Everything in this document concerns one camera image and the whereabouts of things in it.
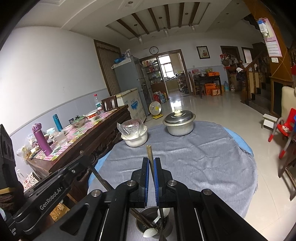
clock face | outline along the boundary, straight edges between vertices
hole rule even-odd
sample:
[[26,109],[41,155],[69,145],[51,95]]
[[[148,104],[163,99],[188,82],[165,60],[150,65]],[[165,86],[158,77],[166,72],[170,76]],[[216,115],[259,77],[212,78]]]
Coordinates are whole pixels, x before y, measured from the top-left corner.
[[157,54],[158,53],[158,48],[153,46],[153,47],[150,48],[149,51],[150,51],[151,54]]

purple water bottle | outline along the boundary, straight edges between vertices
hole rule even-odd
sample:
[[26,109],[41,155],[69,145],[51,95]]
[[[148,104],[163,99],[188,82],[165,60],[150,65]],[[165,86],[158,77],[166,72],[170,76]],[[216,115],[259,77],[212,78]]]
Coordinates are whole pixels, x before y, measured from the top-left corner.
[[44,154],[46,156],[49,156],[50,153],[52,153],[52,149],[50,148],[49,144],[47,143],[43,133],[42,133],[42,125],[41,123],[37,123],[37,124],[34,124],[34,126],[32,126],[32,131],[33,131],[33,134],[40,146],[40,148],[44,151]]

ceiling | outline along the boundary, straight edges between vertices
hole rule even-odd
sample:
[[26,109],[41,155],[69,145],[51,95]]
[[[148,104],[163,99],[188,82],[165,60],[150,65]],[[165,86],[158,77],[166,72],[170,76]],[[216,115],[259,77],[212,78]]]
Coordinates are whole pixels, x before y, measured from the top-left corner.
[[242,0],[41,0],[16,27],[59,27],[120,46],[137,35],[165,37],[163,27],[174,35],[190,33],[190,23],[196,32],[232,27],[249,13]]

red chair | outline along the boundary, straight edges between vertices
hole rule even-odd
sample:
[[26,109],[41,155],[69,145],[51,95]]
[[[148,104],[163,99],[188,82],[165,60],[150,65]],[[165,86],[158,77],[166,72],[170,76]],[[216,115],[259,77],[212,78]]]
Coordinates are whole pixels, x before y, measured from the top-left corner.
[[296,115],[296,109],[291,108],[290,113],[288,115],[287,121],[284,123],[284,119],[282,117],[278,118],[278,120],[276,121],[275,127],[272,131],[272,134],[270,135],[270,137],[268,138],[268,142],[271,142],[271,140],[274,137],[274,134],[276,132],[276,129],[278,129],[284,136],[283,137],[288,137],[288,141],[285,145],[285,147],[283,148],[283,150],[281,151],[280,155],[279,155],[279,159],[282,159],[293,136],[294,136],[294,130],[293,130],[293,126],[291,126],[291,124],[295,124],[295,120],[294,120],[294,116]]

picture frame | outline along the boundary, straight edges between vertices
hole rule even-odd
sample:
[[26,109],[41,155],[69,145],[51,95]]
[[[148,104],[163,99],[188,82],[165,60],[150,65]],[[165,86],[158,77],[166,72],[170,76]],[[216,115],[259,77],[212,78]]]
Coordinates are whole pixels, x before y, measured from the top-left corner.
[[200,59],[210,58],[209,50],[207,46],[197,46],[197,52]]

